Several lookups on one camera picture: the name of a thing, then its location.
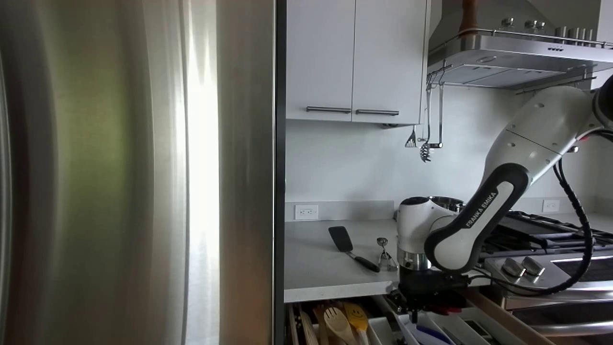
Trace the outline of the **black spatula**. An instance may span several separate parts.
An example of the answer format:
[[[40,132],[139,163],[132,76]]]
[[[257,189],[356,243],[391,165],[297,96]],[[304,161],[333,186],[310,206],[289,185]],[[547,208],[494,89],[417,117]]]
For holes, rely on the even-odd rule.
[[[370,262],[370,260],[367,260],[364,257],[355,255],[352,252],[354,249],[354,246],[347,232],[347,229],[344,226],[329,227],[328,231],[329,231],[331,240],[334,242],[335,246],[340,251],[340,253],[345,253],[348,257],[352,258],[359,265],[363,266],[364,268],[372,272],[375,272],[375,273],[380,272],[379,266],[377,266],[373,262]]]

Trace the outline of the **silver pot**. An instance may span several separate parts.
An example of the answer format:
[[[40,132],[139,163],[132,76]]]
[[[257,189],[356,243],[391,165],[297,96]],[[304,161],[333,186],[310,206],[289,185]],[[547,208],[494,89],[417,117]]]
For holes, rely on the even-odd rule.
[[[464,209],[464,201],[457,198],[451,198],[447,196],[429,196],[428,199],[436,205],[443,207],[444,209],[451,210],[452,212],[460,212]]]

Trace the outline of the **silver utensil rod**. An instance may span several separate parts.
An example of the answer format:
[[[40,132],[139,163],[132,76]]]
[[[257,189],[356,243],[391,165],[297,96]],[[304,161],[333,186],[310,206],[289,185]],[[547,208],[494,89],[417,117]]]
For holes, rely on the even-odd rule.
[[[588,69],[559,72],[539,69],[515,69],[487,65],[448,65],[428,68],[432,83],[454,87],[538,90],[554,85],[569,85],[595,80]]]

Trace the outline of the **yellow smiley spatula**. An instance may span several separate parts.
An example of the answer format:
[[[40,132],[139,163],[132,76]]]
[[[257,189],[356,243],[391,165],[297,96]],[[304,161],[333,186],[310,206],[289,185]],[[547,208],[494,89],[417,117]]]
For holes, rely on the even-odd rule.
[[[343,308],[350,325],[355,329],[357,335],[359,336],[359,344],[370,345],[367,335],[369,323],[364,310],[362,310],[361,306],[358,304],[348,302],[343,303]]]

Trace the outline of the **blue utensil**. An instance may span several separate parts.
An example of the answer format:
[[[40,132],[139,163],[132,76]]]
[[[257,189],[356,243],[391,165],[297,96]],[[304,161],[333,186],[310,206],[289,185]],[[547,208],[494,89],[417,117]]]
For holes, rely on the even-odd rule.
[[[438,332],[434,329],[428,328],[428,327],[423,327],[422,325],[416,325],[416,329],[429,334],[430,336],[433,336],[434,338],[437,338],[439,340],[441,340],[442,342],[445,342],[449,345],[454,345],[454,343],[451,341],[451,339],[449,339],[446,335],[442,334],[441,332]]]

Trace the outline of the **white cabinet door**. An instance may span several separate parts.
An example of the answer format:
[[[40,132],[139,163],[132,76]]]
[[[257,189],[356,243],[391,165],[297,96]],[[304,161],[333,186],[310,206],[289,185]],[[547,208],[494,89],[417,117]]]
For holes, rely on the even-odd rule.
[[[353,122],[418,123],[429,9],[429,0],[356,0]],[[356,109],[400,114],[357,115]]]
[[[287,0],[287,118],[351,121],[355,0]]]

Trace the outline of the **hanging pasta spoon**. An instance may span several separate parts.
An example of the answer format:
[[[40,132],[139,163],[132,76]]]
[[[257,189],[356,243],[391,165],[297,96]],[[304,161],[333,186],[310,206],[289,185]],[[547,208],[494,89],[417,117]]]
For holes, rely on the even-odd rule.
[[[423,141],[423,144],[420,148],[420,159],[427,163],[431,161],[430,154],[430,139],[431,139],[431,83],[429,83],[426,87],[426,121],[424,123],[424,127],[426,129],[427,137]]]

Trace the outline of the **row of silver shakers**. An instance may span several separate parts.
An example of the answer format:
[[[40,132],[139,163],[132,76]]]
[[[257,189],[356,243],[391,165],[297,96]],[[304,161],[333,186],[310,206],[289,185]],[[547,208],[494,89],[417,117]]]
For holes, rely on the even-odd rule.
[[[545,36],[551,36],[552,42],[574,46],[594,46],[589,43],[592,40],[593,30],[559,26],[549,28],[546,22],[541,20],[515,20],[513,17],[504,17],[500,22],[499,31],[528,34],[525,39],[530,41],[547,41]]]

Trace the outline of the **stove knob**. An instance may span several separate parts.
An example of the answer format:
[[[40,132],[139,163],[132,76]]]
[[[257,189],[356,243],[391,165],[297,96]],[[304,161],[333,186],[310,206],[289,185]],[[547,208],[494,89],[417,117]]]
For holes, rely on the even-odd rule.
[[[525,273],[533,277],[540,277],[545,272],[545,267],[532,257],[523,258],[522,266]]]
[[[513,258],[506,258],[501,265],[501,270],[514,279],[519,279],[525,274],[525,268]]]

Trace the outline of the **silver ice cream scoop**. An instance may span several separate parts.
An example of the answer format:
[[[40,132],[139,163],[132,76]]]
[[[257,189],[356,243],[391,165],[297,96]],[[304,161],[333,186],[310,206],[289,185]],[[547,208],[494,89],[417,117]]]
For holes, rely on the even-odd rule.
[[[377,260],[377,266],[381,270],[396,272],[398,270],[398,264],[394,257],[386,249],[389,240],[385,237],[378,237],[376,242],[382,249],[379,259]]]

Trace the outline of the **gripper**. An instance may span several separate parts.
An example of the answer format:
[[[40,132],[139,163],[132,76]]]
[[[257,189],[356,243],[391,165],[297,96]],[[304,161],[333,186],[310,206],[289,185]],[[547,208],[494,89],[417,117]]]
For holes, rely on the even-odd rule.
[[[429,311],[431,305],[467,307],[466,299],[459,292],[470,283],[468,275],[401,268],[398,285],[389,292],[389,301],[398,312],[409,312],[411,323],[416,324],[420,311]]]

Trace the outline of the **white wall cabinet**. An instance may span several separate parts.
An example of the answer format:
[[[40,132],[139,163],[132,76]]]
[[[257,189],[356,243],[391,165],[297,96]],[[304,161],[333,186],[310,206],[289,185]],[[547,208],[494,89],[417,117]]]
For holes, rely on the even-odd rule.
[[[286,117],[416,125],[431,0],[287,0]]]

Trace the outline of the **white drawer organiser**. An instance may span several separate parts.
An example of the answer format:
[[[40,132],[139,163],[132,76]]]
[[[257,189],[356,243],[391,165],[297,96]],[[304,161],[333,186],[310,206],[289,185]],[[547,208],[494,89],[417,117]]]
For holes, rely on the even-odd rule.
[[[429,334],[403,335],[392,330],[385,317],[370,318],[368,338],[371,345],[449,345]],[[421,312],[418,325],[434,329],[446,335],[454,345],[528,345],[494,319],[475,307],[462,309],[461,313],[440,316]]]

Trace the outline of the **wooden pepper mill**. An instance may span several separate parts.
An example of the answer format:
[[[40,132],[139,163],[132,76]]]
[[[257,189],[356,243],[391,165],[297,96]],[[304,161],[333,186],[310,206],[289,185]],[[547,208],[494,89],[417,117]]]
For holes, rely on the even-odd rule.
[[[460,37],[479,33],[477,30],[477,7],[478,0],[462,0],[462,20],[458,28]]]

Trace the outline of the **wooden utensil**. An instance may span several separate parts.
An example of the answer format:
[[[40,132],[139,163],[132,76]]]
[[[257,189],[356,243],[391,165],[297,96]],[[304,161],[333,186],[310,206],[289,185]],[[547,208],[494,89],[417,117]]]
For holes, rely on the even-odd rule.
[[[304,312],[304,310],[302,310],[302,308],[299,308],[298,310],[300,312],[300,320],[304,329],[306,345],[319,345],[318,337],[315,333],[315,328],[313,327],[311,318],[306,312]]]

